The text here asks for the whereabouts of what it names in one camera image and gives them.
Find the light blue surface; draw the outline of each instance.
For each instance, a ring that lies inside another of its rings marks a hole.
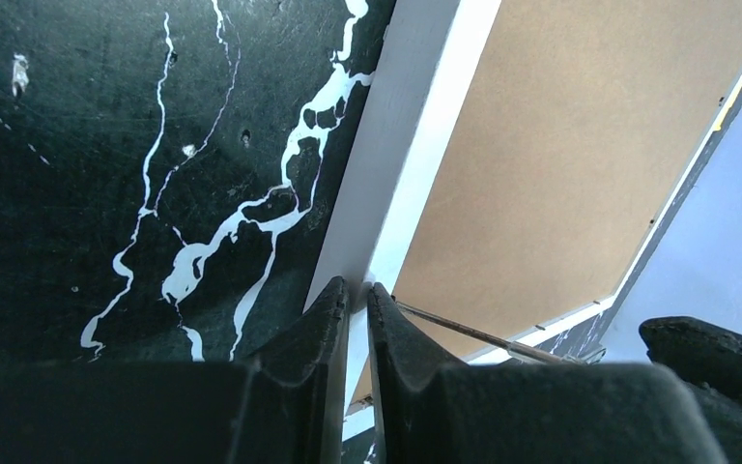
[[[605,361],[647,361],[639,324],[674,315],[742,334],[742,109],[602,338]]]

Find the brown cardboard backing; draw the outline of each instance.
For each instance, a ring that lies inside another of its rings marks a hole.
[[[393,293],[499,336],[610,295],[741,71],[742,1],[502,2]]]

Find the white marble veining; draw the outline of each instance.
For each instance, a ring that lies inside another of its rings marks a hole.
[[[354,14],[354,16],[347,21],[347,24],[353,21],[353,25],[354,22],[356,22],[358,19],[357,14],[365,15],[365,12],[367,12],[367,5],[364,9],[360,8],[357,6],[357,1],[349,0],[347,2],[347,5],[349,6],[350,11]],[[345,30],[347,30],[348,34],[350,35],[352,28],[344,28],[344,31]],[[346,46],[346,44],[350,46],[350,43],[350,38],[348,40],[344,38],[343,46]],[[373,77],[371,74],[358,73],[353,76],[349,76],[349,72],[340,62],[345,61],[346,59],[348,59],[348,57],[350,57],[351,50],[344,49],[341,51],[344,51],[341,56],[335,53],[334,59],[332,59],[333,71],[331,73],[331,77],[320,89],[320,91],[314,96],[314,98],[300,109],[298,124],[288,136],[286,149],[283,152],[283,156],[280,162],[279,168],[281,174],[281,184],[270,188],[266,195],[264,195],[260,199],[243,202],[230,217],[225,219],[218,226],[217,231],[214,233],[208,243],[189,244],[181,249],[175,256],[172,273],[163,281],[163,284],[161,285],[161,294],[166,299],[166,301],[173,304],[178,304],[197,288],[197,285],[203,279],[204,267],[207,259],[209,259],[210,256],[214,255],[217,252],[222,241],[227,238],[232,243],[237,241],[238,227],[242,223],[253,223],[257,225],[262,232],[270,234],[271,254],[266,262],[266,265],[264,266],[263,274],[261,275],[260,279],[252,284],[252,286],[245,292],[237,307],[235,308],[232,323],[234,325],[236,338],[232,343],[232,348],[229,352],[230,360],[234,359],[235,350],[237,349],[238,343],[242,340],[243,324],[245,323],[245,320],[251,312],[252,307],[254,307],[254,303],[257,300],[258,295],[260,294],[264,284],[271,274],[271,268],[274,264],[275,259],[278,236],[294,227],[311,210],[311,205],[313,205],[313,198],[317,188],[317,182],[319,180],[319,172],[317,177],[314,179],[314,182],[312,183],[312,188],[310,191],[309,197],[312,198],[312,201],[304,210],[300,209],[300,202],[298,199],[297,206],[292,212],[282,217],[276,217],[274,219],[261,222],[246,218],[243,214],[243,209],[249,206],[259,206],[264,204],[271,197],[271,193],[277,189],[294,188],[294,185],[288,176],[287,168],[291,159],[294,156],[298,156],[300,154],[299,142],[301,140],[305,138],[314,138],[319,142],[318,155],[322,162],[322,159],[325,155],[324,150],[326,147],[326,143],[328,142],[328,135],[331,133],[331,131],[338,128],[343,120],[343,115],[336,114],[336,107],[339,104],[339,101],[342,100],[343,102],[347,102],[355,85],[360,84],[367,86],[371,83],[371,79]],[[303,120],[303,114],[308,109],[313,110],[315,113],[329,110],[332,111],[336,118],[336,124],[333,127],[328,128],[322,128],[316,125],[312,128],[308,127]]]
[[[163,137],[163,133],[165,130],[166,107],[163,104],[163,100],[161,98],[161,90],[164,82],[168,78],[168,72],[171,64],[170,61],[174,52],[174,45],[172,43],[169,31],[169,14],[165,14],[165,18],[163,20],[163,29],[165,31],[164,41],[168,46],[168,52],[166,53],[166,59],[163,63],[162,77],[157,82],[156,91],[157,104],[160,107],[159,131],[155,142],[153,143],[149,153],[143,161],[142,178],[144,181],[145,191],[143,202],[140,209],[138,210],[137,221],[129,238],[127,247],[116,254],[115,258],[113,259],[113,270],[118,276],[124,277],[126,279],[126,286],[109,302],[107,307],[101,313],[97,314],[90,320],[81,334],[80,344],[83,348],[94,349],[93,359],[97,359],[100,355],[100,351],[105,347],[105,344],[103,342],[95,340],[95,331],[98,327],[98,323],[102,318],[109,314],[109,312],[113,310],[113,308],[119,303],[119,301],[131,290],[132,284],[134,282],[134,273],[123,263],[123,258],[125,257],[126,253],[138,242],[138,233],[140,230],[142,219],[147,216],[154,216],[155,218],[157,218],[157,207],[159,205],[159,200],[164,191],[167,189],[170,181],[173,179],[174,174],[178,170],[180,170],[180,168],[188,161],[196,157],[207,148],[210,139],[214,136],[218,123],[220,122],[225,109],[230,103],[230,97],[236,85],[238,67],[242,58],[240,36],[236,34],[238,38],[238,51],[237,58],[233,60],[230,57],[229,53],[230,45],[225,40],[223,35],[226,32],[226,27],[223,19],[225,17],[228,22],[232,24],[231,19],[229,19],[228,15],[224,14],[220,10],[216,0],[212,0],[212,2],[215,13],[214,34],[217,38],[218,43],[223,46],[224,56],[226,58],[231,74],[231,82],[226,91],[223,103],[217,111],[214,122],[212,123],[212,126],[204,137],[203,141],[200,143],[199,148],[195,149],[194,144],[186,144],[184,146],[182,151],[185,155],[185,160],[182,163],[174,166],[167,173],[163,180],[163,184],[161,185],[157,194],[154,195],[155,199],[154,202],[152,202],[152,207],[150,207],[149,205],[152,200],[152,179],[150,178],[149,174],[149,165],[153,156],[159,149],[160,140]],[[229,358],[231,360],[234,358],[235,350],[237,349],[238,343],[242,340],[243,324],[245,323],[245,320],[251,312],[252,307],[254,307],[255,301],[260,295],[263,286],[271,275],[271,269],[276,257],[277,239],[279,238],[280,234],[288,231],[296,224],[298,224],[300,220],[309,213],[313,206],[314,195],[319,181],[319,170],[316,174],[314,182],[312,183],[311,191],[308,192],[311,201],[305,209],[300,208],[300,198],[297,195],[296,206],[294,210],[281,217],[259,221],[247,218],[244,215],[243,211],[248,207],[255,207],[265,204],[267,201],[269,201],[271,195],[279,189],[294,190],[294,183],[288,175],[288,164],[294,156],[300,155],[299,142],[303,139],[313,138],[317,140],[317,142],[319,142],[318,156],[320,158],[320,163],[322,164],[323,158],[325,156],[325,147],[328,142],[328,136],[333,130],[340,126],[344,118],[344,114],[337,114],[337,106],[340,104],[341,101],[343,104],[348,102],[349,96],[351,95],[352,90],[356,85],[359,84],[368,86],[371,83],[373,73],[357,73],[354,75],[350,75],[349,70],[346,70],[344,66],[344,62],[351,56],[354,25],[357,23],[358,20],[366,15],[368,6],[364,0],[346,0],[346,6],[348,7],[349,12],[352,14],[352,17],[350,17],[346,21],[345,27],[343,28],[344,37],[342,41],[342,49],[334,51],[331,56],[330,61],[333,71],[328,81],[318,91],[314,98],[304,104],[303,107],[300,109],[298,124],[294,129],[291,130],[291,133],[288,136],[286,148],[283,152],[280,165],[278,166],[281,175],[281,183],[277,186],[269,188],[266,194],[260,198],[242,202],[227,219],[219,224],[216,232],[206,243],[187,243],[186,241],[184,241],[184,238],[177,226],[172,226],[172,230],[181,240],[183,248],[180,249],[175,255],[175,258],[173,260],[172,272],[161,283],[161,295],[164,300],[174,306],[175,311],[177,312],[180,319],[179,328],[183,330],[186,337],[190,341],[190,355],[195,361],[203,361],[203,339],[200,333],[190,327],[187,327],[184,324],[183,315],[180,312],[180,303],[197,288],[198,284],[203,279],[206,261],[219,250],[220,244],[223,240],[228,239],[232,243],[237,241],[238,228],[243,223],[255,224],[262,232],[270,234],[271,254],[265,263],[263,273],[261,277],[246,290],[234,311],[232,324],[234,326],[234,332],[236,335],[232,343],[232,348],[229,352]],[[314,127],[310,128],[303,120],[303,114],[306,110],[312,110],[315,113],[330,111],[334,114],[336,122],[331,127],[323,128],[319,125],[315,125]]]
[[[169,78],[169,61],[172,57],[172,53],[175,51],[175,46],[172,43],[172,37],[169,31],[169,13],[164,14],[163,30],[165,32],[165,38],[163,40],[166,43],[166,46],[169,48],[169,51],[166,53],[166,58],[163,61],[163,74],[157,81],[156,86],[157,106],[160,108],[160,125],[158,127],[155,141],[153,142],[152,147],[149,149],[149,152],[146,154],[146,157],[144,157],[143,165],[141,168],[141,177],[143,178],[144,185],[143,202],[138,209],[135,226],[132,229],[131,236],[129,236],[129,243],[127,247],[118,252],[118,254],[115,255],[115,258],[112,260],[112,269],[115,271],[115,274],[125,278],[127,280],[127,284],[120,293],[115,295],[115,297],[109,302],[109,304],[101,313],[93,316],[93,318],[90,319],[90,321],[84,327],[84,330],[81,332],[81,347],[87,349],[95,348],[95,351],[93,353],[93,360],[96,360],[98,358],[98,356],[100,355],[100,350],[102,350],[105,346],[102,342],[95,340],[95,330],[98,328],[99,321],[106,317],[106,315],[109,314],[110,311],[112,311],[115,305],[118,304],[118,302],[124,297],[125,294],[129,293],[129,291],[132,289],[132,283],[135,279],[135,274],[132,269],[128,268],[127,265],[124,264],[124,256],[126,256],[127,252],[137,244],[138,233],[140,232],[140,225],[143,218],[151,216],[155,213],[154,209],[150,209],[147,206],[149,204],[150,196],[152,195],[152,179],[149,175],[149,166],[152,162],[152,157],[155,155],[157,149],[160,147],[160,140],[163,138],[163,133],[166,127],[166,106],[163,104],[162,90],[163,83],[166,82],[167,78]]]

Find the white frame edge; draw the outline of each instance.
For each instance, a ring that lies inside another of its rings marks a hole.
[[[333,276],[349,283],[346,410],[368,358],[362,289],[396,283],[499,4],[399,0],[394,7],[305,303]]]

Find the metal wire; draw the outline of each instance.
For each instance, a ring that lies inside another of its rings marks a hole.
[[[396,303],[397,306],[399,306],[400,310],[403,312],[412,314],[420,319],[432,322],[438,326],[445,327],[446,329],[450,329],[458,334],[466,335],[501,348],[502,350],[505,350],[510,356],[518,359],[519,361],[522,361],[523,363],[582,363],[581,361],[573,358],[561,358],[538,348],[528,346],[524,343],[504,340],[489,333],[484,333],[477,329],[464,326],[458,322],[445,319],[444,317],[438,316],[436,314],[431,314],[430,312],[423,311],[422,309],[413,307],[410,304],[405,304],[402,302]]]

